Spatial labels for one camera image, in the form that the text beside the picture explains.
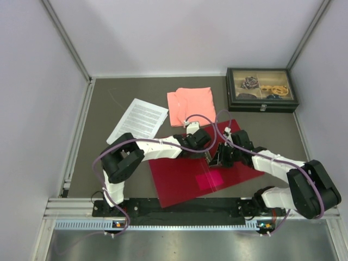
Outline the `red plastic folder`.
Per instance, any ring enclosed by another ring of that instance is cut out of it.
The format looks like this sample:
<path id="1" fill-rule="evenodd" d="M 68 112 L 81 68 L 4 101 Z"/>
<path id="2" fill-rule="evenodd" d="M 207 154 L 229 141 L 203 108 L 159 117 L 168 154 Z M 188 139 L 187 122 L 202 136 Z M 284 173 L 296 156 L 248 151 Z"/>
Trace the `red plastic folder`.
<path id="1" fill-rule="evenodd" d="M 159 158 L 148 161 L 160 206 L 173 206 L 204 196 L 264 173 L 236 162 L 230 168 L 209 167 L 205 158 Z"/>

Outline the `white printed paper stack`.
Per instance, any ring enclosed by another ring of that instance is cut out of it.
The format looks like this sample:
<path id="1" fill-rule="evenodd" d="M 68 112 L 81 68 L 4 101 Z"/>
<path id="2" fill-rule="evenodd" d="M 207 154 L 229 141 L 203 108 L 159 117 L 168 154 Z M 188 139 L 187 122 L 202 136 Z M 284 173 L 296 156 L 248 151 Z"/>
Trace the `white printed paper stack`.
<path id="1" fill-rule="evenodd" d="M 136 139 L 153 139 L 168 116 L 169 110 L 137 98 L 133 99 L 108 139 L 111 145 L 122 134 L 131 133 Z"/>

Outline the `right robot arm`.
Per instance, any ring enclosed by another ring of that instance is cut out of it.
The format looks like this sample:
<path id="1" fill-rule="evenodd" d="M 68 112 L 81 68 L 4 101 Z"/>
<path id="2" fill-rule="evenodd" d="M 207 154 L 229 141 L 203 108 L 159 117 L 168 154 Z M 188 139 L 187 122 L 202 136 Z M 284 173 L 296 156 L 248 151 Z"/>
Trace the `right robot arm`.
<path id="1" fill-rule="evenodd" d="M 317 219 L 341 203 L 340 192 L 319 161 L 291 160 L 264 147 L 254 147 L 244 130 L 232 132 L 227 127 L 218 135 L 223 142 L 218 145 L 209 166 L 230 167 L 242 163 L 287 183 L 287 188 L 266 187 L 254 194 L 253 206 L 258 214 L 284 208 L 307 219 Z"/>

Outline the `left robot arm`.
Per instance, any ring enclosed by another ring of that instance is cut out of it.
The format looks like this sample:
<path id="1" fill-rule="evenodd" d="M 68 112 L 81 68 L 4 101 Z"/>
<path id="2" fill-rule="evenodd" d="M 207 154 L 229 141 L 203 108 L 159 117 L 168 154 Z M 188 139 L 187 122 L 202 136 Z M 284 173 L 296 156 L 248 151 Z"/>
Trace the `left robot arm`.
<path id="1" fill-rule="evenodd" d="M 200 158 L 208 151 L 212 141 L 210 134 L 198 122 L 189 124 L 189 132 L 161 139 L 136 139 L 132 133 L 122 134 L 101 154 L 104 178 L 104 208 L 110 215 L 123 211 L 125 181 L 138 166 L 149 160 Z"/>

